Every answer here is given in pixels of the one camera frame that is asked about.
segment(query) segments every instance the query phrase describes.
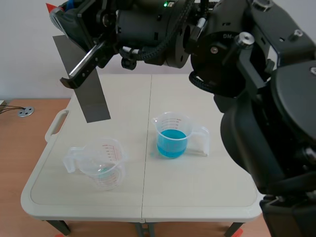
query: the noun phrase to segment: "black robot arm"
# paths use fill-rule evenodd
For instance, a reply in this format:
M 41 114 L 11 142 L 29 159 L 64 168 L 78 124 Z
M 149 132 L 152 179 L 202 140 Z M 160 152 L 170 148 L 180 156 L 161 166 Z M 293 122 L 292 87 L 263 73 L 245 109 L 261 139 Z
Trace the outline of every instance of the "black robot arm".
M 130 70 L 137 61 L 181 68 L 191 55 L 190 81 L 224 113 L 226 150 L 266 194 L 271 235 L 316 236 L 316 47 L 282 8 L 272 0 L 77 0 L 50 16 L 87 52 L 61 79 L 69 88 L 118 53 Z

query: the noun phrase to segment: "white table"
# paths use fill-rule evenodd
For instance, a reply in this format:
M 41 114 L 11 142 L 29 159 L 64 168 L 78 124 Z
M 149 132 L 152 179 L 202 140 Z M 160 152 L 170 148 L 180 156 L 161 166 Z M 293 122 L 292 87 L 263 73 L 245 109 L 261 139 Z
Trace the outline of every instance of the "white table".
M 28 214 L 56 227 L 59 220 L 244 223 L 260 215 L 262 196 L 222 144 L 222 114 L 212 94 L 187 75 L 103 75 L 100 81 L 111 120 L 87 124 L 72 96 L 48 130 L 47 146 L 22 192 Z M 149 119 L 166 111 L 182 112 L 209 129 L 209 157 L 160 159 Z M 52 135 L 64 114 L 61 130 Z M 68 174 L 62 162 L 70 147 L 104 136 L 119 140 L 129 155 L 125 180 L 107 192 L 96 191 L 80 172 Z

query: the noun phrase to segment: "empty measuring cup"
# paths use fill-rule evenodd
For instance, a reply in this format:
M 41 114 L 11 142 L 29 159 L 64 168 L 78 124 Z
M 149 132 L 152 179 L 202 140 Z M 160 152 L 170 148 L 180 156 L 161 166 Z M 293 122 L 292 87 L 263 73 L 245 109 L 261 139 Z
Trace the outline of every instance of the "empty measuring cup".
M 101 138 L 83 148 L 70 148 L 64 157 L 68 173 L 78 168 L 99 190 L 117 187 L 125 177 L 126 155 L 121 144 L 112 138 Z
M 152 119 L 157 132 L 157 149 L 168 157 L 176 158 L 187 149 L 194 136 L 202 138 L 202 152 L 209 154 L 209 132 L 207 128 L 194 124 L 191 119 L 180 113 L 166 112 Z

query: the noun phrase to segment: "wooden desk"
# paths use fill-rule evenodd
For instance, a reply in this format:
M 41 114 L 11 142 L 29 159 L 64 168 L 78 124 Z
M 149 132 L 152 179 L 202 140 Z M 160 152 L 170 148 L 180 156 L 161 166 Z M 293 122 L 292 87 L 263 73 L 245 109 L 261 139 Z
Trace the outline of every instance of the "wooden desk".
M 19 118 L 17 111 L 0 115 L 0 236 L 1 237 L 53 237 L 59 232 L 46 222 L 33 219 L 20 204 L 22 190 L 41 156 L 44 140 L 56 114 L 69 100 L 14 100 L 10 105 L 34 106 L 35 113 Z M 72 237 L 136 237 L 134 226 L 117 222 L 68 222 Z M 199 236 L 221 237 L 230 223 L 159 223 L 157 237 Z M 246 223 L 242 237 L 268 237 L 263 218 Z

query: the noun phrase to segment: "table leg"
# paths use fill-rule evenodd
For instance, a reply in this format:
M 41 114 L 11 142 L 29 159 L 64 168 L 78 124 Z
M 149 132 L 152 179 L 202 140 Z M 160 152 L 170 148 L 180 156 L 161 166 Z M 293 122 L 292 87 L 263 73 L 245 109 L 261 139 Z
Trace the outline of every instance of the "table leg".
M 228 228 L 228 230 L 225 232 L 225 237 L 232 237 L 235 232 L 243 225 L 244 223 L 241 222 L 234 222 L 232 225 Z
M 63 235 L 67 236 L 70 234 L 70 229 L 64 221 L 47 221 L 57 230 L 59 230 Z
M 148 231 L 150 237 L 155 237 L 155 224 L 154 223 L 147 223 Z
M 144 228 L 143 228 L 142 223 L 133 223 L 133 224 L 135 225 L 138 237 L 144 237 L 145 233 L 144 233 Z
M 144 237 L 149 233 L 150 237 L 155 237 L 154 223 L 144 223 L 148 228 L 144 228 L 142 223 L 134 223 L 138 237 Z

